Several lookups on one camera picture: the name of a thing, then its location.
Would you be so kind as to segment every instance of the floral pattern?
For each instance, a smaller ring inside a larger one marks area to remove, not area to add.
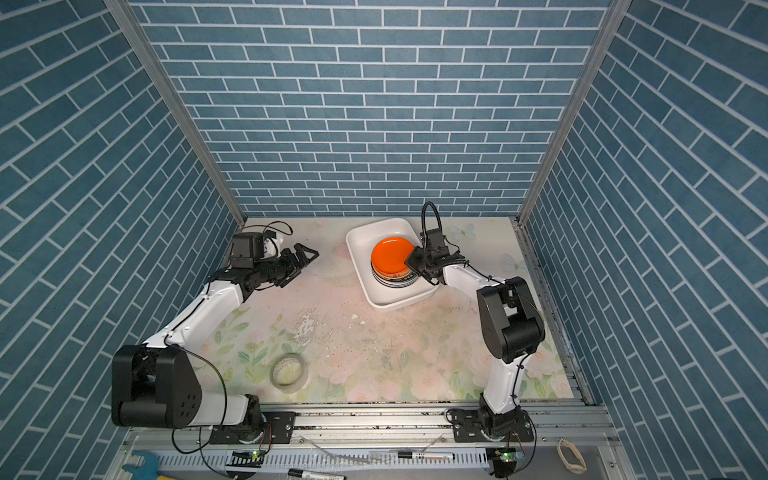
[[[200,348],[221,371],[228,392],[257,394],[262,402],[311,403],[479,397],[492,357],[480,333],[476,303],[441,286],[431,298],[404,309],[374,311],[344,244],[349,229],[370,221],[289,220],[296,231],[291,243],[318,249],[320,258],[286,288],[253,294]],[[443,220],[458,232],[476,234],[474,239],[456,235],[462,253],[493,273],[506,270],[500,255],[515,258],[522,265],[515,274],[532,286],[508,220],[475,218],[471,228],[469,221]],[[506,243],[490,244],[498,239]],[[572,396],[553,345],[548,335],[528,363],[523,398]],[[286,353],[300,354],[309,368],[305,386],[290,394],[270,383],[272,365]],[[210,367],[200,361],[194,366],[206,388],[220,390]]]

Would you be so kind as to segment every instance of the whiteboard marker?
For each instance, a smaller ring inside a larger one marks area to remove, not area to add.
[[[453,460],[453,454],[440,452],[397,452],[397,458],[411,458],[413,460]]]
[[[346,480],[344,475],[334,475],[331,473],[310,472],[309,470],[299,470],[292,468],[288,471],[289,477],[306,478],[307,480]]]

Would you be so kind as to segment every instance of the wall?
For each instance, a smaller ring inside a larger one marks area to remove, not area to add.
[[[645,478],[768,475],[766,25],[634,0],[529,224]]]
[[[91,478],[125,434],[112,354],[234,225],[101,0],[0,11],[0,478]]]
[[[257,3],[131,3],[250,216],[507,216],[608,0]]]

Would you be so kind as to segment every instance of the stack of plates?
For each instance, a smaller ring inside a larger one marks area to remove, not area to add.
[[[389,237],[378,242],[371,252],[373,277],[384,286],[403,288],[419,279],[419,274],[406,266],[413,245],[402,237]]]

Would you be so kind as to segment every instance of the roll of tape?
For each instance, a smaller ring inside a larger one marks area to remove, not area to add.
[[[281,356],[272,366],[270,382],[281,392],[296,393],[304,387],[309,374],[304,359],[295,353],[289,353]]]

